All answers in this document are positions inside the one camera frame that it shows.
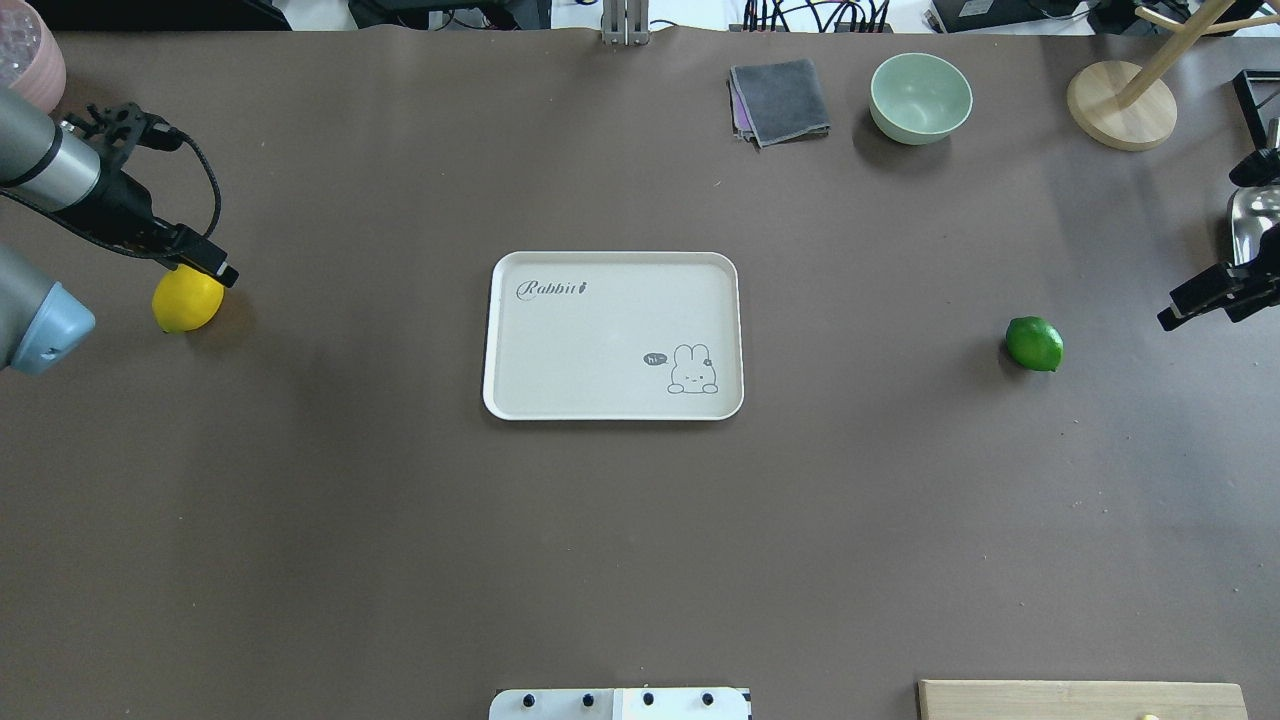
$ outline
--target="green bowl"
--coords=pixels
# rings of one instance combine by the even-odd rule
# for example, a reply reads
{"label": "green bowl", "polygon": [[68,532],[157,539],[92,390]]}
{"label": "green bowl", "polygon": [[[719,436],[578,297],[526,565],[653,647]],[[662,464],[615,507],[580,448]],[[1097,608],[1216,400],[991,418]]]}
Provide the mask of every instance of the green bowl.
{"label": "green bowl", "polygon": [[969,81],[942,58],[893,55],[872,76],[872,119],[899,142],[937,142],[960,127],[970,110]]}

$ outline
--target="lemon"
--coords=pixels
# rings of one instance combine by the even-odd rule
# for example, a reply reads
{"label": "lemon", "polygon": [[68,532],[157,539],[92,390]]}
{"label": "lemon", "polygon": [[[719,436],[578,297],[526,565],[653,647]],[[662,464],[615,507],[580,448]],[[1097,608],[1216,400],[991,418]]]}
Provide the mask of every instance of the lemon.
{"label": "lemon", "polygon": [[1009,320],[1005,346],[1019,365],[1032,370],[1057,370],[1062,364],[1062,336],[1044,318],[1029,315]]}
{"label": "lemon", "polygon": [[223,304],[227,288],[214,278],[178,265],[160,278],[151,296],[151,313],[160,329],[166,333],[184,333],[207,323]]}

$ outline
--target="wooden stand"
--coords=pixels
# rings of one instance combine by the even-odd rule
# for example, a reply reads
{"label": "wooden stand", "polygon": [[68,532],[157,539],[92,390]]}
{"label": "wooden stand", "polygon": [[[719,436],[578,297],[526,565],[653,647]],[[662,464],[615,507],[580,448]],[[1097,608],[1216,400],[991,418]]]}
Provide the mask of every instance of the wooden stand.
{"label": "wooden stand", "polygon": [[[1178,122],[1178,104],[1160,77],[1174,61],[1202,35],[1280,22],[1274,15],[1213,24],[1233,1],[1206,0],[1185,24],[1138,8],[1138,17],[1172,32],[1172,37],[1146,67],[1107,60],[1080,70],[1066,88],[1066,106],[1076,124],[1093,140],[1116,150],[1151,150],[1167,140]],[[1280,12],[1280,0],[1266,3]]]}

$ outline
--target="gray cloth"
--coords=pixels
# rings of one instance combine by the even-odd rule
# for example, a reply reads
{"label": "gray cloth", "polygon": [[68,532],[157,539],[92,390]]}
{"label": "gray cloth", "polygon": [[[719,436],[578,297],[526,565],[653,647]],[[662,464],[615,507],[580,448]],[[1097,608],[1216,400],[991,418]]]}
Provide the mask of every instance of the gray cloth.
{"label": "gray cloth", "polygon": [[[731,91],[737,91],[742,100],[750,135],[760,147],[805,135],[827,135],[831,129],[813,60],[733,65],[730,83]],[[739,129],[740,135],[746,135],[746,128]]]}

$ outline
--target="pink bowl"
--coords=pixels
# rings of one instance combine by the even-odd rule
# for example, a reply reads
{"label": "pink bowl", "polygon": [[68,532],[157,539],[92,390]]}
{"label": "pink bowl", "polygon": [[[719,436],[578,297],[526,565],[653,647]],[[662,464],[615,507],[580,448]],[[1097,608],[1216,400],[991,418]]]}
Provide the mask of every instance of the pink bowl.
{"label": "pink bowl", "polygon": [[63,91],[67,90],[67,61],[63,60],[63,51],[58,49],[54,33],[49,32],[49,26],[45,24],[40,13],[22,0],[0,0],[0,9],[27,9],[40,23],[40,47],[36,49],[36,56],[9,87],[22,95],[27,102],[45,113],[52,113],[58,101],[63,99]]}

